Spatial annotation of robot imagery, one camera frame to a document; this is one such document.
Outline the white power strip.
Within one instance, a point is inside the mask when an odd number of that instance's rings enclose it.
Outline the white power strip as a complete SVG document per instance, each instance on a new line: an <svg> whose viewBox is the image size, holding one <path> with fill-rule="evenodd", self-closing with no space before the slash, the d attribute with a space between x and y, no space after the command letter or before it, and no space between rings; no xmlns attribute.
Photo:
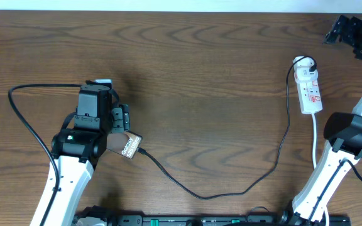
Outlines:
<svg viewBox="0 0 362 226"><path fill-rule="evenodd" d="M293 60L294 80L297 84L301 113L311 115L322 110L315 60L297 56Z"/></svg>

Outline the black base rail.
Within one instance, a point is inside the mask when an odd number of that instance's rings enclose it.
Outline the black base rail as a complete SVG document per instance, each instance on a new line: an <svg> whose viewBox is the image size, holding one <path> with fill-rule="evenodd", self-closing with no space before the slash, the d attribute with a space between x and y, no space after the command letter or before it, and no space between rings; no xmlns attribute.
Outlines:
<svg viewBox="0 0 362 226"><path fill-rule="evenodd" d="M119 215L109 220L97 217L76 216L73 226L223 226L223 225L287 225L278 223L271 215L250 215L249 217L157 217L141 215Z"/></svg>

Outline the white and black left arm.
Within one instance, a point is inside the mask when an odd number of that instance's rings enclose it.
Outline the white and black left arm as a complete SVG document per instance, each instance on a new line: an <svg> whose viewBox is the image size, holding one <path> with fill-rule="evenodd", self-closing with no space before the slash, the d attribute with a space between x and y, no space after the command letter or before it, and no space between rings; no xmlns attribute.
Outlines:
<svg viewBox="0 0 362 226"><path fill-rule="evenodd" d="M81 86L77 110L52 139L54 162L31 224L71 225L82 193L107 149L108 136L129 128L129 107L119 104L112 80L87 81Z"/></svg>

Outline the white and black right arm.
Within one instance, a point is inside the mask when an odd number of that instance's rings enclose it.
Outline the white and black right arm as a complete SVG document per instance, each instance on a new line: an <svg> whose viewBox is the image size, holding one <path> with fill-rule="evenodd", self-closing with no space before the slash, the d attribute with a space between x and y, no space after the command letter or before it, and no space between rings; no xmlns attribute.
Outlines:
<svg viewBox="0 0 362 226"><path fill-rule="evenodd" d="M324 39L343 42L362 60L362 19L340 15ZM326 205L349 170L362 158L362 97L350 113L335 112L324 128L324 151L301 192L283 212L279 225L326 225Z"/></svg>

